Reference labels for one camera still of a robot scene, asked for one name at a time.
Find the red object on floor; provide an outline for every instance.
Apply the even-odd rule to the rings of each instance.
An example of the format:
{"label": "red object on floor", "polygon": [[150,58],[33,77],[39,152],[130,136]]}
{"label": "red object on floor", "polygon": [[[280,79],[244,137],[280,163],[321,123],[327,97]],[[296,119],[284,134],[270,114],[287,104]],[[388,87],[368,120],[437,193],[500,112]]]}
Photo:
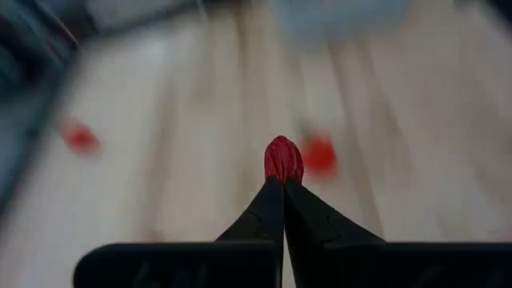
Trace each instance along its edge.
{"label": "red object on floor", "polygon": [[265,178],[275,176],[284,185],[287,180],[302,184],[304,165],[296,145],[284,136],[277,136],[265,150]]}
{"label": "red object on floor", "polygon": [[327,175],[338,168],[336,152],[330,137],[326,135],[310,135],[302,148],[304,166],[316,175]]}
{"label": "red object on floor", "polygon": [[83,156],[99,152],[99,141],[90,128],[79,121],[73,121],[63,131],[68,147]]}

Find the wooden floor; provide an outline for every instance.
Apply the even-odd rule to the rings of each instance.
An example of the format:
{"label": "wooden floor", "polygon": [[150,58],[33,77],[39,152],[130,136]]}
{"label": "wooden floor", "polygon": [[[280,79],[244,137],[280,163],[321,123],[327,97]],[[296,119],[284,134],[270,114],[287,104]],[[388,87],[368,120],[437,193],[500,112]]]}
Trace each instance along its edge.
{"label": "wooden floor", "polygon": [[384,239],[512,239],[512,42],[477,3],[417,0],[397,29],[314,46],[268,7],[226,9],[95,43],[75,73],[62,115],[102,156],[48,134],[0,238],[0,286],[65,286],[107,242],[215,239],[263,184],[266,145],[298,141],[301,121],[340,165],[304,185]]}

